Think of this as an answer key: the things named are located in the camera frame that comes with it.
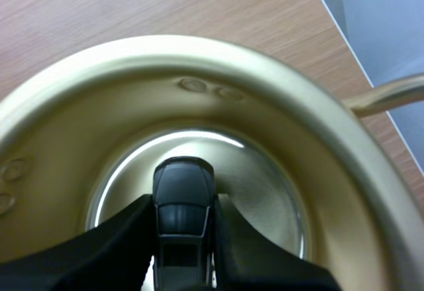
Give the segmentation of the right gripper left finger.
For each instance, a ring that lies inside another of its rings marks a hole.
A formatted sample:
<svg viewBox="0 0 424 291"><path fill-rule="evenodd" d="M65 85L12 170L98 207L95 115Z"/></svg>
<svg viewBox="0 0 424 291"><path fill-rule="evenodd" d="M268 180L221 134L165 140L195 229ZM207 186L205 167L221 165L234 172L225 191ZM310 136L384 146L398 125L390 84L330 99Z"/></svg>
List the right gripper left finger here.
<svg viewBox="0 0 424 291"><path fill-rule="evenodd" d="M146 194L84 234L2 264L1 289L140 290L155 249L155 208Z"/></svg>

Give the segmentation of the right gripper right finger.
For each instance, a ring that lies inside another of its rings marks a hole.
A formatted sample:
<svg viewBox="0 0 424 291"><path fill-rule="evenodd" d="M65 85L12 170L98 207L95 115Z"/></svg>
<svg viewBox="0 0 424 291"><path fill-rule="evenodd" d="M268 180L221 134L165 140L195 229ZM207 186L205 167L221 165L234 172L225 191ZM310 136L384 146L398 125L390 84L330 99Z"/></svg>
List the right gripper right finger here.
<svg viewBox="0 0 424 291"><path fill-rule="evenodd" d="M218 290L340 290L325 268L302 260L261 235L227 195L214 207Z"/></svg>

